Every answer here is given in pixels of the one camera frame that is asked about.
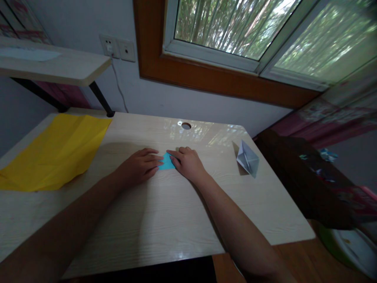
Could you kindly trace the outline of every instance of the wall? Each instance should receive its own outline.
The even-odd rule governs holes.
[[[355,185],[377,193],[377,130],[328,147],[337,153],[334,165]]]
[[[0,77],[0,157],[55,108],[8,77]]]
[[[99,34],[135,43],[132,0],[29,0],[47,34],[57,46],[102,54]],[[130,113],[242,125],[253,137],[291,110],[254,101],[180,88],[139,78],[138,63],[114,60]],[[97,80],[110,106],[123,111],[111,68]],[[89,103],[101,109],[89,88]]]

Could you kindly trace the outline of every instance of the wall outlet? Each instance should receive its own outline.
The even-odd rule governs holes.
[[[119,49],[117,39],[115,37],[100,34],[99,40],[101,41],[103,53],[106,56],[119,59]]]
[[[118,40],[119,52],[122,60],[135,61],[134,43],[128,40]]]

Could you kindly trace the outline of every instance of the wooden window frame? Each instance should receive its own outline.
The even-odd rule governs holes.
[[[163,54],[166,0],[134,0],[141,78],[297,109],[321,94],[252,74]]]

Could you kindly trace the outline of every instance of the floor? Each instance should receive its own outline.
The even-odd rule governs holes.
[[[310,221],[314,231],[318,223]],[[319,238],[273,247],[284,260],[297,282],[336,283],[373,282],[364,274],[338,262],[323,246]],[[229,254],[212,256],[218,283],[244,283]]]

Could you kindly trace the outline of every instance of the yellow origami paper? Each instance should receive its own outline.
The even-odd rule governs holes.
[[[59,114],[7,167],[0,189],[52,191],[90,166],[111,119]]]

